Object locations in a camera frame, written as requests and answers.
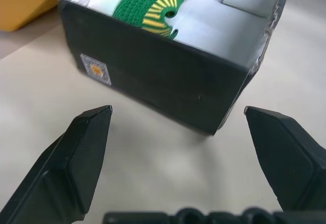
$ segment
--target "black box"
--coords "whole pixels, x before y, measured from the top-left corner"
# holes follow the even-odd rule
[[[61,0],[59,8],[67,43],[82,72],[177,121],[215,134],[259,69],[285,1],[277,0],[250,67],[70,0]]]

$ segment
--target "yellow box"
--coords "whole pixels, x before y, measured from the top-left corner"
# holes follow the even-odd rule
[[[59,0],[0,0],[0,30],[15,31],[58,2]]]

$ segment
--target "white table surface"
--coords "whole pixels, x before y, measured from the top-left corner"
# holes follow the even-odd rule
[[[260,169],[243,110],[252,105],[294,117],[326,147],[323,3],[288,1],[260,71],[214,137],[204,137],[81,74],[61,26],[3,58],[0,208],[75,116],[110,104],[113,117],[104,164],[83,223],[100,224],[112,210],[280,209]]]

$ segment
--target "sticker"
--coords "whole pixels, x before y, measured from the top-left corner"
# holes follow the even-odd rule
[[[85,66],[87,74],[90,77],[97,79],[97,80],[111,86],[111,84],[112,84],[111,79],[108,74],[107,66],[105,63],[102,63],[96,59],[88,57],[85,54],[81,54],[80,58]]]

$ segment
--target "green knitted fabric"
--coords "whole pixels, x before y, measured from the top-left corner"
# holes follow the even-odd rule
[[[184,0],[121,0],[113,17],[159,35],[174,38],[165,16],[177,14]]]

